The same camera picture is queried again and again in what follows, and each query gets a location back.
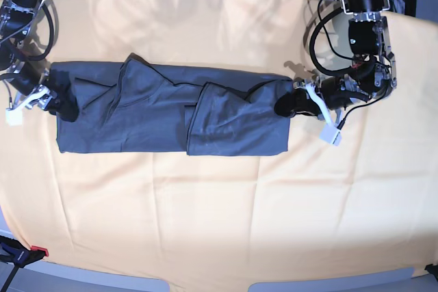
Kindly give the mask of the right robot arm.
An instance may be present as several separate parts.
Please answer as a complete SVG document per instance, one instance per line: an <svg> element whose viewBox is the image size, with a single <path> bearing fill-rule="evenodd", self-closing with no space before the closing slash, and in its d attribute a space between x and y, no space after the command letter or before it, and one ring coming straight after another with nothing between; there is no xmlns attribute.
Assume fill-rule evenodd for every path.
<svg viewBox="0 0 438 292"><path fill-rule="evenodd" d="M39 71L35 66L46 59L55 42L55 24L46 2L3 0L1 4L1 81L7 89L16 90L16 97L9 98L6 114L8 118L19 118L24 108L37 106L63 121L74 122L79 109L69 94L69 82L58 83L49 69ZM27 55L23 46L41 12L49 26L48 45L39 55Z"/></svg>

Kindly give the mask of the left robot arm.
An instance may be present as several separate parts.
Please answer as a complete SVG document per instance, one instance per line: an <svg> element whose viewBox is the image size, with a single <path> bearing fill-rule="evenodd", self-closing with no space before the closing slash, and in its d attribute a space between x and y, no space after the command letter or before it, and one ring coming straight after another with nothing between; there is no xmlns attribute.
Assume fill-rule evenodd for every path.
<svg viewBox="0 0 438 292"><path fill-rule="evenodd" d="M387 18L389 0L339 0L341 5L319 18L309 40L309 55L325 78L299 81L275 104L277 115L330 119L330 111L341 113L373 105L387 98L397 86L395 56L391 50ZM348 20L348 41L352 54L346 68L325 68L317 59L315 44L326 24L340 14Z"/></svg>

